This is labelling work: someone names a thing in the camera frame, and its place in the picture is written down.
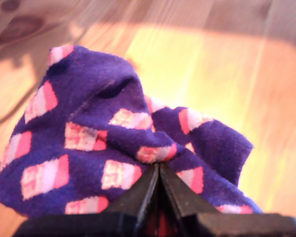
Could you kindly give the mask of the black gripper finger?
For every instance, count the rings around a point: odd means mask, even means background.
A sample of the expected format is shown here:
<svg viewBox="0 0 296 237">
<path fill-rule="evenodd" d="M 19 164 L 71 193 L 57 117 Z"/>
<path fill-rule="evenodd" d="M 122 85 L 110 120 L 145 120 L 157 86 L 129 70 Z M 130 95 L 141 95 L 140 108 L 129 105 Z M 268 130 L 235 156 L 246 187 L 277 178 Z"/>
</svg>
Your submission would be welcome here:
<svg viewBox="0 0 296 237">
<path fill-rule="evenodd" d="M 201 223 L 198 215 L 218 214 L 216 208 L 193 192 L 167 164 L 160 165 L 159 173 L 179 236 L 214 237 L 214 231 Z"/>
<path fill-rule="evenodd" d="M 111 237 L 154 237 L 157 233 L 159 165 L 149 167 L 134 185 L 113 201 L 105 213 Z"/>
</svg>

